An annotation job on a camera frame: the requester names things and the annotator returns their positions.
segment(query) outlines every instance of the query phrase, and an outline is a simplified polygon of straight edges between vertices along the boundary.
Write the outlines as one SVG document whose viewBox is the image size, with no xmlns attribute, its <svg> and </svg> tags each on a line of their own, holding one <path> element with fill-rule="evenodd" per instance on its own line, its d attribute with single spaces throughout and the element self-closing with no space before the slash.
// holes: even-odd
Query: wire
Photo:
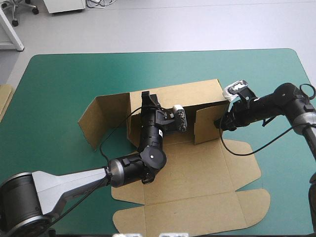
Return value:
<svg viewBox="0 0 316 237">
<path fill-rule="evenodd" d="M 233 151 L 231 151 L 227 145 L 225 144 L 224 140 L 223 140 L 223 133 L 222 133 L 222 121 L 224 118 L 225 113 L 223 114 L 223 116 L 221 117 L 220 123 L 219 123 L 219 136 L 221 138 L 221 141 L 223 143 L 223 146 L 225 147 L 225 149 L 230 152 L 231 154 L 235 155 L 235 156 L 240 156 L 240 157 L 245 157 L 245 156 L 249 156 L 249 155 L 253 155 L 259 151 L 261 151 L 262 149 L 266 148 L 268 145 L 270 145 L 271 143 L 275 142 L 277 139 L 279 139 L 280 137 L 284 136 L 286 133 L 288 133 L 289 131 L 293 130 L 294 128 L 298 127 L 298 126 L 302 126 L 302 125 L 306 125 L 306 126 L 311 126 L 311 127 L 316 127 L 316 124 L 310 124 L 310 123 L 301 123 L 301 124 L 297 124 L 293 127 L 290 127 L 289 129 L 285 130 L 283 133 L 281 133 L 279 136 L 277 136 L 276 138 L 272 139 L 270 142 L 268 142 L 267 144 L 263 145 L 262 147 L 258 148 L 257 150 L 250 152 L 250 153 L 246 153 L 246 154 L 239 154 L 239 153 L 235 153 Z"/>
<path fill-rule="evenodd" d="M 129 118 L 131 117 L 135 112 L 137 112 L 138 110 L 140 110 L 141 108 L 157 108 L 157 109 L 162 109 L 162 110 L 166 110 L 169 112 L 169 114 L 171 114 L 172 112 L 168 109 L 165 109 L 163 107 L 160 107 L 160 106 L 154 106 L 154 105 L 149 105 L 149 106 L 142 106 L 142 107 L 139 107 L 137 108 L 136 110 L 134 110 L 133 112 L 131 112 L 118 126 L 116 126 L 112 132 L 104 139 L 104 141 L 100 144 L 100 153 L 101 155 L 107 160 L 107 167 L 109 168 L 109 162 L 110 162 L 110 159 L 108 158 L 108 156 L 106 154 L 104 154 L 103 150 L 102 150 L 102 146 L 103 144 L 106 142 L 106 140 Z"/>
<path fill-rule="evenodd" d="M 55 219 L 49 226 L 55 225 L 58 221 L 60 221 L 62 218 L 64 218 L 69 212 L 71 212 L 74 208 L 76 208 L 80 203 L 82 203 L 90 194 L 92 194 L 96 189 L 98 189 L 104 181 L 107 179 L 107 175 L 99 182 L 97 183 L 93 189 L 91 189 L 86 195 L 84 195 L 79 201 L 77 201 L 73 206 L 71 206 L 67 211 L 65 211 L 62 215 L 60 215 L 57 219 Z"/>
<path fill-rule="evenodd" d="M 87 7 L 89 8 L 105 8 L 111 4 L 113 4 L 114 2 L 116 2 L 117 0 L 111 0 L 109 3 L 106 2 L 106 0 L 100 0 L 99 2 L 95 2 L 94 0 L 86 0 L 85 3 L 87 5 Z"/>
</svg>

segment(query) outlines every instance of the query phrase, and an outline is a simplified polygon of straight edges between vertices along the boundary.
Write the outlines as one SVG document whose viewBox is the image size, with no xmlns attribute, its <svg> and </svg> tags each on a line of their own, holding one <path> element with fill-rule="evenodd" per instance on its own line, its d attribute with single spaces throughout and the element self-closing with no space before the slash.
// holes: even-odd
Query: cardboard flap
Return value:
<svg viewBox="0 0 316 237">
<path fill-rule="evenodd" d="M 115 213 L 113 222 L 120 233 L 156 237 L 160 233 L 188 232 L 199 236 L 254 225 L 265 216 L 269 204 L 270 196 L 262 189 L 229 192 L 121 210 Z"/>
<path fill-rule="evenodd" d="M 145 210 L 143 206 L 117 211 L 113 223 L 120 233 L 138 233 L 146 237 Z"/>
<path fill-rule="evenodd" d="M 0 85 L 0 122 L 10 104 L 13 94 L 14 89 L 12 86 L 8 84 Z"/>
<path fill-rule="evenodd" d="M 172 85 L 148 89 L 150 94 L 157 94 L 159 103 L 166 109 L 181 104 L 183 107 L 224 101 L 218 79 L 197 81 L 181 85 Z M 130 93 L 131 111 L 142 105 L 142 91 Z"/>
<path fill-rule="evenodd" d="M 222 105 L 197 111 L 196 122 L 194 124 L 195 144 L 219 138 L 219 132 L 214 125 L 214 121 L 221 118 L 226 107 L 227 103 L 225 102 Z"/>
<path fill-rule="evenodd" d="M 111 187 L 111 194 L 114 199 L 145 204 L 144 185 L 137 181 L 119 188 Z"/>
<path fill-rule="evenodd" d="M 246 142 L 224 140 L 227 147 L 236 153 L 250 153 L 252 152 L 251 146 Z M 218 139 L 222 148 L 230 177 L 234 186 L 234 190 L 249 184 L 261 176 L 261 170 L 255 155 L 239 157 L 229 153 L 223 146 L 222 142 Z"/>
<path fill-rule="evenodd" d="M 265 189 L 236 192 L 248 227 L 260 222 L 270 207 L 270 194 Z"/>
<path fill-rule="evenodd" d="M 247 143 L 225 141 L 232 149 L 240 146 L 243 153 L 251 149 Z M 235 191 L 261 175 L 254 156 L 232 156 L 222 150 L 219 139 L 198 145 L 170 144 L 164 146 L 164 152 L 167 163 L 154 182 L 112 188 L 113 198 L 147 205 L 221 194 Z"/>
<path fill-rule="evenodd" d="M 118 126 L 126 118 L 128 105 L 129 93 L 98 96 L 91 102 L 78 124 L 93 149 L 109 128 Z"/>
</svg>

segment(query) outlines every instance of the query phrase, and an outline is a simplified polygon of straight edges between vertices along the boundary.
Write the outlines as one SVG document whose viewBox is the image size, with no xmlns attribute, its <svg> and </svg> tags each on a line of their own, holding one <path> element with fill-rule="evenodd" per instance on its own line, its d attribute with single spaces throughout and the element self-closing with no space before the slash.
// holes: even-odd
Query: unfolded cardboard box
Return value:
<svg viewBox="0 0 316 237">
<path fill-rule="evenodd" d="M 96 97 L 79 120 L 88 143 L 96 149 L 104 133 L 116 127 L 141 106 L 141 92 Z M 223 114 L 227 101 L 217 79 L 149 89 L 161 106 L 181 104 L 188 131 L 165 135 L 165 167 L 154 182 L 135 182 L 112 188 L 112 196 L 143 204 L 119 210 L 113 222 L 120 233 L 188 232 L 191 236 L 250 227 L 261 221 L 270 206 L 264 189 L 236 192 L 261 176 L 254 156 L 236 157 L 218 139 L 213 122 Z M 140 135 L 140 111 L 127 121 L 127 137 L 136 147 Z M 251 151 L 249 144 L 226 140 L 232 150 Z"/>
</svg>

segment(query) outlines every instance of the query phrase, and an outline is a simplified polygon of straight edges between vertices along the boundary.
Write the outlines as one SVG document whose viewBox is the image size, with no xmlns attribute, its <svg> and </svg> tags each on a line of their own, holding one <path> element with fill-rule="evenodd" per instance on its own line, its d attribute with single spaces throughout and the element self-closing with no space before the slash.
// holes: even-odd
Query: chair base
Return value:
<svg viewBox="0 0 316 237">
<path fill-rule="evenodd" d="M 32 9 L 32 13 L 34 15 L 38 14 L 39 13 L 39 9 L 37 6 L 35 5 L 31 5 L 31 0 L 7 0 L 7 1 L 4 1 L 1 5 L 1 8 L 3 10 L 8 10 L 8 9 L 11 9 L 12 11 L 12 17 L 13 17 L 13 20 L 12 20 L 12 26 L 18 26 L 19 25 L 19 22 L 16 18 L 16 9 L 19 7 L 19 6 L 26 6 L 26 7 L 30 7 Z"/>
</svg>

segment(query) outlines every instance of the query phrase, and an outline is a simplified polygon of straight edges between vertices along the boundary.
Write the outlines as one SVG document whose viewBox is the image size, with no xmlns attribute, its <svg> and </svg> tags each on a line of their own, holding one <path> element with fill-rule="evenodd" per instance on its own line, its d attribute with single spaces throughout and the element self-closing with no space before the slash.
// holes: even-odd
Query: white object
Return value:
<svg viewBox="0 0 316 237">
<path fill-rule="evenodd" d="M 174 105 L 172 109 L 174 113 L 176 113 L 178 110 L 184 110 L 182 105 Z"/>
<path fill-rule="evenodd" d="M 161 233 L 159 237 L 189 237 L 188 233 Z"/>
<path fill-rule="evenodd" d="M 5 16 L 3 10 L 0 7 L 0 25 L 2 25 L 4 31 L 8 35 L 11 42 L 0 42 L 0 49 L 16 49 L 18 51 L 24 50 L 24 45 L 22 44 L 21 40 L 19 39 L 18 35 L 14 31 L 13 27 L 11 26 L 9 20 Z"/>
<path fill-rule="evenodd" d="M 163 137 L 163 132 L 159 129 L 159 135 Z"/>
<path fill-rule="evenodd" d="M 114 234 L 112 237 L 143 237 L 141 234 Z"/>
<path fill-rule="evenodd" d="M 231 88 L 232 90 L 238 91 L 239 89 L 248 87 L 248 83 L 245 80 L 238 80 L 235 81 L 234 83 L 228 85 L 225 87 L 225 89 L 223 90 L 223 96 L 225 97 L 225 99 L 227 99 L 229 102 L 232 102 L 233 100 L 235 100 L 237 97 L 239 97 L 238 94 L 231 94 L 228 89 Z"/>
<path fill-rule="evenodd" d="M 49 13 L 85 9 L 85 0 L 44 0 Z"/>
</svg>

